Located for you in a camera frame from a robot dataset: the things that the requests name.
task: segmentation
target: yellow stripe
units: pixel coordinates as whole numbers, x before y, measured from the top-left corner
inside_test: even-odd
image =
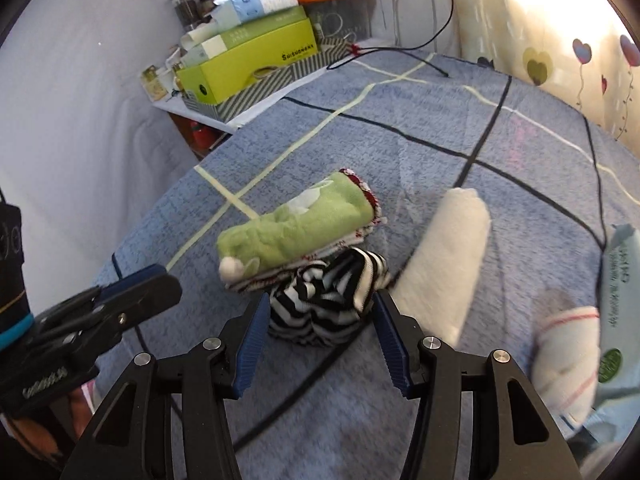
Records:
[[[431,60],[432,57],[433,57],[433,54],[431,54],[427,58],[427,61]],[[388,76],[395,76],[397,79],[401,79],[401,80],[404,80],[404,81],[411,81],[411,82],[414,82],[414,83],[422,83],[422,84],[425,84],[425,85],[431,84],[429,81],[425,81],[424,79],[416,79],[416,78],[413,78],[413,77],[406,77],[406,75],[396,75],[396,74],[393,74],[392,72],[386,72],[385,70],[380,70],[379,68],[375,68],[375,67],[369,66],[368,64],[363,63],[363,62],[358,61],[358,60],[355,60],[354,62],[358,63],[359,65],[362,65],[365,68],[368,68],[369,70],[372,70],[373,72],[379,72],[379,73],[382,73],[382,74],[385,74],[385,75],[388,75]],[[481,103],[484,103],[486,105],[493,106],[493,107],[496,107],[498,105],[498,103],[495,103],[495,102],[491,101],[490,99],[487,99],[486,97],[484,97],[476,88],[473,88],[472,86],[468,86],[468,85],[461,85],[461,86],[462,86],[462,88],[467,90],[469,93],[473,94],[473,96],[475,98],[477,98]],[[514,110],[513,108],[509,108],[508,106],[503,106],[502,108],[504,110],[507,110],[509,112],[512,112],[512,113],[516,114],[518,117],[522,118],[523,120],[527,121],[530,124],[533,124],[535,127],[540,128],[543,132],[549,134],[550,136],[552,136],[553,138],[559,140],[563,144],[569,146],[570,148],[573,148],[575,151],[579,152],[588,162],[593,164],[593,159],[591,158],[591,156],[587,152],[585,152],[577,144],[574,144],[570,140],[565,139],[563,136],[555,133],[555,131],[551,130],[550,128],[547,128],[544,124],[540,124],[539,122],[531,119],[530,117],[526,116],[525,114],[523,114],[522,112],[520,112],[518,110]],[[631,200],[631,202],[633,202],[634,204],[640,206],[640,200],[638,200],[635,196],[633,196],[631,193],[628,192],[628,190],[626,189],[625,185],[622,184],[622,182],[620,181],[620,179],[616,175],[615,171],[613,171],[611,168],[608,168],[607,166],[603,166],[602,164],[599,164],[599,163],[598,163],[598,168],[601,171],[604,171],[605,173],[610,175],[610,177],[613,179],[613,181],[616,183],[616,185],[626,195],[626,197],[629,200]]]
[[[207,170],[205,170],[202,166],[198,165],[193,169],[196,170],[200,174],[200,176],[204,178],[204,180],[215,187],[223,197],[225,197],[229,202],[231,202],[233,206],[236,207],[236,209],[240,210],[251,219],[258,218],[259,215],[257,212],[251,209],[247,204],[242,202],[242,200],[231,193],[226,187],[220,184],[219,181],[217,181],[213,176],[207,173]]]
[[[360,92],[360,95],[358,95],[358,97],[356,97],[350,103],[345,104],[343,107],[338,108],[335,112],[332,112],[328,117],[326,117],[320,124],[318,124],[318,126],[316,126],[308,134],[306,134],[301,139],[297,140],[291,146],[289,146],[276,160],[274,160],[271,164],[269,164],[266,168],[264,168],[264,170],[262,170],[258,175],[252,178],[251,181],[246,186],[244,186],[236,196],[237,197],[243,196],[245,193],[247,193],[249,190],[255,187],[256,184],[258,184],[268,174],[270,174],[271,171],[275,170],[278,167],[278,165],[285,158],[287,158],[291,153],[295,152],[300,146],[303,146],[306,142],[308,142],[313,137],[315,137],[320,130],[322,130],[325,126],[327,126],[327,124],[333,121],[338,115],[346,112],[347,110],[350,110],[355,105],[361,103],[363,99],[367,96],[367,94],[371,92],[374,86],[380,85],[380,84],[386,84],[386,83],[394,83],[396,81],[399,81],[402,78],[405,78],[406,76],[408,76],[411,72],[418,70],[421,66],[423,66],[423,63],[420,63],[418,66],[413,67],[411,70],[408,70],[402,75],[396,75],[394,79],[388,79],[385,81],[380,81],[378,83],[370,83],[367,86],[365,86],[364,90]]]
[[[20,301],[20,299],[24,296],[24,291],[22,291],[20,294],[18,294],[15,298],[13,298],[9,303],[7,303],[5,306],[0,306],[0,314],[2,314],[5,310],[7,310],[9,307],[11,307],[12,305],[14,305],[15,303],[17,303],[18,301]]]
[[[224,205],[216,211],[215,215],[213,215],[209,219],[209,221],[206,224],[204,224],[196,234],[194,234],[191,238],[189,238],[189,241],[185,243],[180,248],[180,250],[178,250],[178,252],[175,253],[175,256],[171,258],[171,260],[169,260],[169,263],[166,264],[167,272],[172,269],[172,267],[178,262],[178,260],[181,257],[184,256],[184,253],[186,253],[189,249],[191,249],[194,243],[200,240],[205,235],[205,233],[213,227],[213,224],[215,224],[218,220],[220,220],[220,217],[224,213],[226,213],[230,207],[231,207],[231,202],[225,202]]]
[[[431,53],[430,53],[430,54],[425,58],[425,61],[431,61],[431,60],[433,59],[433,57],[434,57],[434,56],[435,56],[435,53],[434,53],[434,52],[431,52]],[[369,65],[369,64],[367,64],[367,63],[364,63],[364,62],[360,61],[358,58],[354,59],[354,60],[353,60],[353,62],[354,62],[354,63],[357,63],[357,64],[359,64],[359,65],[361,65],[361,66],[363,66],[364,68],[368,68],[368,69],[369,69],[369,70],[371,70],[372,72],[378,72],[379,74],[388,75],[389,77],[393,77],[393,78],[402,77],[402,76],[399,76],[398,74],[394,74],[393,72],[387,72],[386,70],[382,70],[381,68],[376,68],[376,67],[371,66],[371,65]],[[417,67],[417,68],[412,68],[412,69],[409,71],[409,73],[413,72],[414,70],[418,70],[418,68],[420,68],[422,65],[423,65],[423,63],[422,63],[422,64],[420,64],[420,65],[418,65],[418,67]],[[422,79],[416,79],[416,81],[422,81],[423,83],[428,83],[428,81],[424,81],[424,80],[422,80]]]
[[[361,102],[367,96],[367,94],[371,91],[371,89],[375,85],[384,84],[384,83],[393,83],[395,81],[401,80],[402,78],[408,76],[412,72],[415,72],[416,70],[418,70],[423,65],[424,65],[424,63],[420,63],[417,66],[413,67],[412,69],[408,70],[407,72],[404,72],[401,75],[395,75],[394,74],[393,75],[393,77],[394,77],[393,79],[388,79],[388,80],[385,80],[385,81],[381,81],[379,83],[371,83],[371,84],[367,85],[364,88],[364,90],[360,93],[360,95],[358,95],[358,97],[356,97],[353,101],[351,101],[350,103],[344,105],[342,108],[339,108],[338,110],[333,112],[331,115],[329,115],[327,118],[325,118],[320,124],[318,124],[318,126],[316,126],[313,130],[311,130],[308,134],[306,134],[304,137],[302,137],[301,139],[299,139],[296,142],[294,142],[291,146],[289,146],[284,151],[284,153],[282,153],[276,160],[274,160],[270,165],[268,165],[264,170],[262,170],[258,176],[256,176],[254,179],[251,180],[251,182],[249,182],[249,184],[244,186],[240,190],[240,192],[238,192],[235,195],[235,198],[239,199],[242,196],[244,196],[247,192],[249,192],[256,184],[258,184],[262,179],[264,179],[265,176],[267,176],[269,173],[271,173],[271,171],[273,171],[285,158],[287,158],[291,153],[295,152],[300,146],[305,144],[308,140],[312,139],[313,136],[315,136],[315,134],[317,134],[320,130],[322,130],[322,128],[327,126],[327,124],[329,122],[333,121],[340,113],[345,112],[345,111],[349,110],[350,108],[353,108],[355,105],[357,105],[359,102]],[[184,254],[189,249],[191,249],[191,247],[193,247],[193,245],[198,240],[200,240],[200,238],[202,238],[206,234],[206,232],[215,225],[215,223],[218,220],[220,220],[220,217],[224,213],[226,213],[230,207],[231,207],[231,202],[226,202],[225,205],[223,205],[220,209],[218,209],[218,211],[216,211],[215,215],[213,215],[209,219],[209,221],[206,224],[204,224],[200,228],[200,230],[196,234],[194,234],[189,239],[189,241],[187,241],[187,243],[185,243],[180,248],[180,250],[178,250],[177,253],[175,253],[174,257],[171,258],[169,263],[166,265],[166,270],[167,271],[171,270],[172,267],[178,262],[178,260],[180,260],[180,258],[183,257]]]

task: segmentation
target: blue band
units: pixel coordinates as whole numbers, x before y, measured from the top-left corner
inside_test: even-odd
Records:
[[[33,314],[28,313],[9,330],[0,333],[0,350],[7,348],[11,343],[20,339],[33,324]]]

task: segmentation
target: striped box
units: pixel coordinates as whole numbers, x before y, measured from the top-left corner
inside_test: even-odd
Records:
[[[239,91],[219,105],[201,103],[196,95],[187,91],[182,98],[189,110],[201,113],[223,123],[249,109],[257,102],[262,101],[274,92],[284,88],[288,84],[303,78],[324,66],[342,59],[350,53],[349,45],[344,40],[322,40],[318,43],[320,52],[295,63],[284,66],[265,76],[264,79]]]

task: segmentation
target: black and white striped cloth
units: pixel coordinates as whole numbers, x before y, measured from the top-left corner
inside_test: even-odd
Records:
[[[373,293],[389,281],[382,256],[358,248],[330,263],[301,267],[271,291],[271,335],[303,345],[346,342],[368,314]]]

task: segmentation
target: blue bedspread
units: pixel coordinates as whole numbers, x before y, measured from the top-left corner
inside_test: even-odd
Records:
[[[366,248],[384,255],[396,272],[481,141],[508,82],[467,62],[432,61],[450,77],[396,52],[329,72],[293,91],[295,101],[278,102],[239,130],[201,167],[259,214],[332,171],[351,168],[369,183],[388,219]],[[339,109],[346,116],[332,113]],[[640,225],[638,160],[596,124],[589,126],[606,222]],[[505,348],[527,370],[537,320],[594,304],[603,233],[583,117],[514,80],[463,186],[485,200],[492,229],[460,349],[487,355]],[[246,220],[190,171],[116,251],[124,274],[159,262],[182,283],[180,305],[142,325],[156,356],[188,351],[240,313],[245,298],[220,282],[215,241]],[[98,282],[115,279],[106,264]],[[100,359],[99,391],[140,351],[134,334],[125,334]],[[267,415],[327,352],[268,338],[253,386],[226,404],[233,438]],[[416,409],[392,387],[369,328],[292,410],[239,453],[241,472],[246,480],[398,478]],[[465,435],[469,424],[466,414]],[[180,431],[175,424],[176,442]],[[468,460],[466,440],[460,453],[461,462]],[[176,462],[184,470],[182,460]],[[464,470],[459,467],[461,477]]]

